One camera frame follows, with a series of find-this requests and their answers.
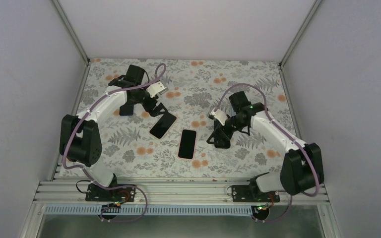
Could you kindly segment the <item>black smartphone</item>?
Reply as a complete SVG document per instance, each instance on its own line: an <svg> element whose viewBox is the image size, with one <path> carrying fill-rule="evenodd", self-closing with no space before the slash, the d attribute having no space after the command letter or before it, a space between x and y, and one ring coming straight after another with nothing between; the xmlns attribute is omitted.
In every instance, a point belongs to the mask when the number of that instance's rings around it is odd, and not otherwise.
<svg viewBox="0 0 381 238"><path fill-rule="evenodd" d="M119 108L119 116L129 117L134 114L134 103L126 102L124 105Z"/></svg>

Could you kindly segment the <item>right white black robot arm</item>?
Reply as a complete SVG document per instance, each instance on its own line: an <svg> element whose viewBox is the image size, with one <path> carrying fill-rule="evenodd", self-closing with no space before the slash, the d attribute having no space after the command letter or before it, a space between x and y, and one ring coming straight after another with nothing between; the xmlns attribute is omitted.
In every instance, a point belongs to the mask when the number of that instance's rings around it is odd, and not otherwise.
<svg viewBox="0 0 381 238"><path fill-rule="evenodd" d="M255 202L261 202L268 192L284 191L289 195L302 193L314 197L324 182L323 164L320 147L307 144L295 137L269 113L266 103L251 103L245 92L240 91L229 97L235 112L229 116L214 108L209 118L214 121L214 131L207 143L215 148L228 149L235 132L250 134L250 129L260 133L283 156L279 172L267 172L250 179L249 196Z"/></svg>

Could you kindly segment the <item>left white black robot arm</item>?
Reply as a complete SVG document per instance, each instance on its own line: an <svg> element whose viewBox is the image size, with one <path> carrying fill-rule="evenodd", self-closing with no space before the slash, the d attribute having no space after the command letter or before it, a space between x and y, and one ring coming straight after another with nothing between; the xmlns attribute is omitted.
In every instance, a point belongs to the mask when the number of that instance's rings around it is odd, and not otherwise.
<svg viewBox="0 0 381 238"><path fill-rule="evenodd" d="M159 64L154 79L143 83L143 78L148 76L146 70L130 65L127 73L112 79L104 93L88 108L62 119L60 154L63 168L81 169L99 187L99 195L107 201L117 197L118 187L115 175L99 162L102 154L99 125L124 105L141 104L152 117L166 113L157 101L158 96L168 90L161 81L166 69L164 63Z"/></svg>

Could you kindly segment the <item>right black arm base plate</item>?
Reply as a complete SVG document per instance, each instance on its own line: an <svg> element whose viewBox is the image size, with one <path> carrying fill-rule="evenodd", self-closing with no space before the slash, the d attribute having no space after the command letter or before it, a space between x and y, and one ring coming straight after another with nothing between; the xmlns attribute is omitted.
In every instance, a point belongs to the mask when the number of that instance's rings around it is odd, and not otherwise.
<svg viewBox="0 0 381 238"><path fill-rule="evenodd" d="M258 188L249 185L232 185L228 192L233 202L237 203L256 203L256 202L280 202L280 196L277 191L261 192Z"/></svg>

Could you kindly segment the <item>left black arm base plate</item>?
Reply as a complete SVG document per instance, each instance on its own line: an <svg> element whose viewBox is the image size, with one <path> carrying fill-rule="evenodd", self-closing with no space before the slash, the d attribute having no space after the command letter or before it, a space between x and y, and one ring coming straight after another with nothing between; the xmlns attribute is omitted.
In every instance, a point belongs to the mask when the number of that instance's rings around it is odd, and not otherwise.
<svg viewBox="0 0 381 238"><path fill-rule="evenodd" d="M133 202L136 194L134 187L121 186L118 189L106 190L91 183L86 192L86 201L97 202Z"/></svg>

